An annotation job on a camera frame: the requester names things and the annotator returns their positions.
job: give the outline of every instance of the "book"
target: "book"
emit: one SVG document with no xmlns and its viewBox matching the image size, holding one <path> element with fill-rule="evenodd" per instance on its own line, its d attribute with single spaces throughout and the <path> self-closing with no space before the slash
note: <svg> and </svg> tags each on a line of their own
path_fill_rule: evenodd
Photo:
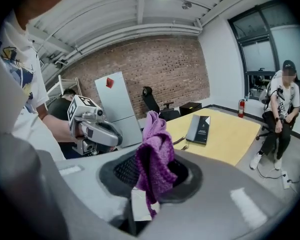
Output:
<svg viewBox="0 0 300 240">
<path fill-rule="evenodd" d="M 192 116 L 186 139 L 191 142 L 207 144 L 211 116 Z"/>
</svg>

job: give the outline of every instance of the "electrical outlet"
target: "electrical outlet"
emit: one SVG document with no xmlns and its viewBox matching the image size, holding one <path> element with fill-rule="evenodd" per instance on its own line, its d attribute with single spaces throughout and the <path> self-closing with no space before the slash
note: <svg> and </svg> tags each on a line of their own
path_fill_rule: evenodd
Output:
<svg viewBox="0 0 300 240">
<path fill-rule="evenodd" d="M 289 177 L 288 177 L 288 173 L 285 170 L 281 172 L 281 175 L 282 175 L 283 188 L 286 190 L 290 188 L 291 182 L 288 182 Z"/>
</svg>

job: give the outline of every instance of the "shoe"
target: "shoe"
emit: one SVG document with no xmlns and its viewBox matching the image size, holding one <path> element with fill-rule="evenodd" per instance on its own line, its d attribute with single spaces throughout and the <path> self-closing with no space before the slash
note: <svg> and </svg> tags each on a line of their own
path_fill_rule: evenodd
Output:
<svg viewBox="0 0 300 240">
<path fill-rule="evenodd" d="M 274 168 L 279 171 L 282 166 L 282 157 L 280 159 L 274 159 Z"/>
<path fill-rule="evenodd" d="M 259 152 L 254 155 L 253 159 L 250 162 L 251 170 L 257 169 L 257 166 L 261 158 L 262 158 L 262 154 L 259 154 Z"/>
</svg>

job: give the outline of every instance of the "black cap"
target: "black cap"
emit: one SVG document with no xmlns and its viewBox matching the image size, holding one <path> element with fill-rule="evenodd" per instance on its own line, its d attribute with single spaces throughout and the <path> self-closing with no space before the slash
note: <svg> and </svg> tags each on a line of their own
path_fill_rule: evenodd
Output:
<svg viewBox="0 0 300 240">
<path fill-rule="evenodd" d="M 296 65 L 291 60 L 285 60 L 282 70 L 289 70 L 291 73 L 296 73 Z"/>
</svg>

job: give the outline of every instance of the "red sticker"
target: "red sticker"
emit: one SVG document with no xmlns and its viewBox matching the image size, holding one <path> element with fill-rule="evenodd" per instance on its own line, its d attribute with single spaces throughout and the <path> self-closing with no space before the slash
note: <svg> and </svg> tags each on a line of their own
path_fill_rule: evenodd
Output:
<svg viewBox="0 0 300 240">
<path fill-rule="evenodd" d="M 112 79 L 110 79 L 109 77 L 106 79 L 106 87 L 109 87 L 110 89 L 112 88 L 112 86 L 114 85 L 114 82 Z"/>
</svg>

